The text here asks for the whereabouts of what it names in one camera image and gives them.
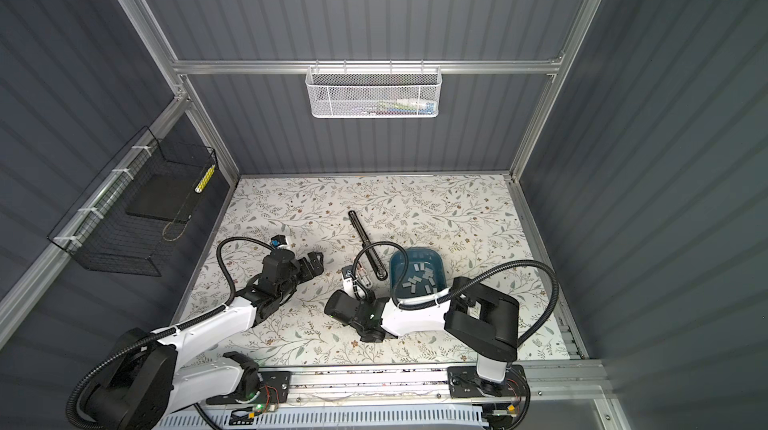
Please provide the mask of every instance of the yellow object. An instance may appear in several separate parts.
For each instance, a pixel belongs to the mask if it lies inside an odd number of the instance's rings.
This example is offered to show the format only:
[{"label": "yellow object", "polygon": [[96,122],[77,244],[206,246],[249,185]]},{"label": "yellow object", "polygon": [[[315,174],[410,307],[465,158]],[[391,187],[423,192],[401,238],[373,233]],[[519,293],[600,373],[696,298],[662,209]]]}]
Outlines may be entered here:
[{"label": "yellow object", "polygon": [[211,165],[210,168],[208,168],[208,171],[206,171],[205,176],[203,176],[203,179],[201,179],[200,182],[197,183],[197,186],[194,189],[195,193],[203,192],[205,185],[207,185],[208,182],[210,181],[210,177],[214,175],[215,169],[216,169],[216,165]]}]

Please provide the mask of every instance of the black metal bar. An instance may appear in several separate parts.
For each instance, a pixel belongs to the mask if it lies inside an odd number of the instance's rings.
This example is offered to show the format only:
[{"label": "black metal bar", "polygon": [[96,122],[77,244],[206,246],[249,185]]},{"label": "black metal bar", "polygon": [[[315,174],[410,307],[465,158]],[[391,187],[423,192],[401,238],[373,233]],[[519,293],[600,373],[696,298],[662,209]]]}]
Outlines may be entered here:
[{"label": "black metal bar", "polygon": [[[362,227],[360,219],[357,218],[357,213],[355,213],[355,210],[350,210],[348,215],[350,216],[350,222],[352,223],[352,226],[355,227],[357,234],[360,235],[362,246],[365,247],[369,245],[371,240],[368,238],[368,233],[366,233],[366,230]],[[368,262],[373,268],[373,272],[376,274],[376,278],[380,281],[387,280],[389,278],[389,273],[387,273],[386,267],[384,266],[382,260],[379,258],[379,254],[376,253],[376,250],[371,248],[366,252],[366,256],[368,257]]]}]

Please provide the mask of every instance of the floral tabletop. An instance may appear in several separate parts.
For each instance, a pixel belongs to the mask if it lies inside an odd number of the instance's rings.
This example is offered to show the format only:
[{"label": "floral tabletop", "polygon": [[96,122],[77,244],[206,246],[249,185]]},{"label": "floral tabletop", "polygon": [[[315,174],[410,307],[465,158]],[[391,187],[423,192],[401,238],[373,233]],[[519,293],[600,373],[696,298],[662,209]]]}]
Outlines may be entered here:
[{"label": "floral tabletop", "polygon": [[[293,298],[261,325],[222,341],[193,364],[233,350],[263,366],[474,361],[476,353],[447,332],[416,332],[382,343],[362,343],[354,329],[322,312],[330,295],[342,286],[341,268],[351,264],[361,248],[347,216],[351,209],[357,211],[371,241],[434,249],[442,257],[448,285],[456,276],[474,276],[498,263],[531,257],[501,175],[243,179],[183,318],[226,299],[215,247],[230,236],[267,241],[273,235],[289,235],[297,257],[311,251],[324,254],[325,272],[300,285]],[[243,242],[224,248],[224,261],[238,289],[261,272],[264,253]],[[392,250],[381,247],[379,255],[388,266]],[[388,281],[372,281],[377,295],[389,291]],[[520,301],[521,332],[541,315],[548,300],[533,269],[504,271],[484,283]],[[568,358],[554,318],[518,349],[518,358]]]}]

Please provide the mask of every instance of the white wire basket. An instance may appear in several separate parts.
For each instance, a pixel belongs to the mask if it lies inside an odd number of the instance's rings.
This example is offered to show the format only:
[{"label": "white wire basket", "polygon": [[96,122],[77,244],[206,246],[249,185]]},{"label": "white wire basket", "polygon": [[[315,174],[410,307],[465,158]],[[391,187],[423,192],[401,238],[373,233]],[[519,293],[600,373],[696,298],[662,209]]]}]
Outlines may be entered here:
[{"label": "white wire basket", "polygon": [[433,118],[438,114],[440,69],[411,73],[306,71],[317,118]]}]

